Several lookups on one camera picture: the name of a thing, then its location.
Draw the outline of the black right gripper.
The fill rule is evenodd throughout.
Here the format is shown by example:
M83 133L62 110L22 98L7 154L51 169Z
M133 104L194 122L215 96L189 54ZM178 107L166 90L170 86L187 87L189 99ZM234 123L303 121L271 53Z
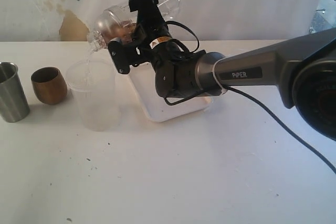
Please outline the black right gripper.
M159 23L150 19L137 25L132 34L132 41L123 44L121 39L113 39L108 43L108 52L118 73L128 74L131 66L138 66L152 61L155 56L150 43L160 37L170 37L165 21Z

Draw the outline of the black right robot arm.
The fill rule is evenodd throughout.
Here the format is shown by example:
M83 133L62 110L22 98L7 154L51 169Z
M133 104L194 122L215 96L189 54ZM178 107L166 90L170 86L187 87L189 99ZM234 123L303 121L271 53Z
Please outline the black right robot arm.
M237 86L276 86L286 108L296 108L313 129L335 139L334 28L226 58L218 52L190 51L172 38L158 3L129 0L130 11L137 12L131 41L108 43L119 73L149 62L157 94L175 104Z

